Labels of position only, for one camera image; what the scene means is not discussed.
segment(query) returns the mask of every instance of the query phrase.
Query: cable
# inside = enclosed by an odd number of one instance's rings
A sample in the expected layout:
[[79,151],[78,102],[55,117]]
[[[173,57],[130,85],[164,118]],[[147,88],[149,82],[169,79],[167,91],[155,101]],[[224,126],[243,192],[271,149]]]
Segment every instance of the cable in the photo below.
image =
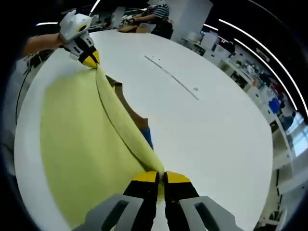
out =
[[26,76],[24,78],[24,81],[23,81],[23,83],[22,83],[22,85],[20,87],[19,93],[18,93],[18,98],[17,98],[17,103],[16,103],[16,110],[15,110],[15,123],[16,123],[16,125],[17,125],[17,110],[18,110],[18,102],[19,102],[19,98],[20,98],[20,93],[21,93],[21,90],[23,89],[24,83],[25,83],[25,81],[27,79],[27,76],[30,73],[30,71],[31,71],[31,67],[30,67],[30,65],[28,65],[28,69],[24,72],[24,74],[26,74]]

